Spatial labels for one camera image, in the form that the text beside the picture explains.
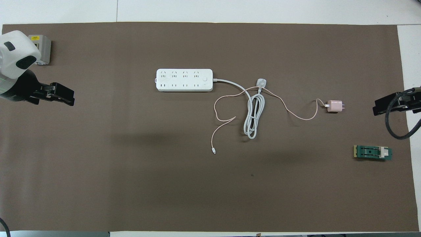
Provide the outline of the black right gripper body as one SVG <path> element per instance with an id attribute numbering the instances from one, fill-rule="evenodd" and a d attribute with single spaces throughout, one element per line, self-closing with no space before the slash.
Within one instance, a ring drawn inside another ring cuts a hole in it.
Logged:
<path id="1" fill-rule="evenodd" d="M 397 96 L 397 111 L 412 111 L 414 114 L 421 112 L 421 87 L 405 90 Z"/>

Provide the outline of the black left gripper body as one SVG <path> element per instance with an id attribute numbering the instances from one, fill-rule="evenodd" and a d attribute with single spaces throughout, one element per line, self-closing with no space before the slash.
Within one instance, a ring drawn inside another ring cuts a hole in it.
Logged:
<path id="1" fill-rule="evenodd" d="M 36 75 L 28 69 L 17 78 L 15 84 L 10 89 L 1 93 L 0 96 L 9 101 L 26 101 L 38 105 L 40 100 L 50 100 L 47 98 L 44 90 L 42 90 L 43 86 L 45 84 L 40 83 Z"/>

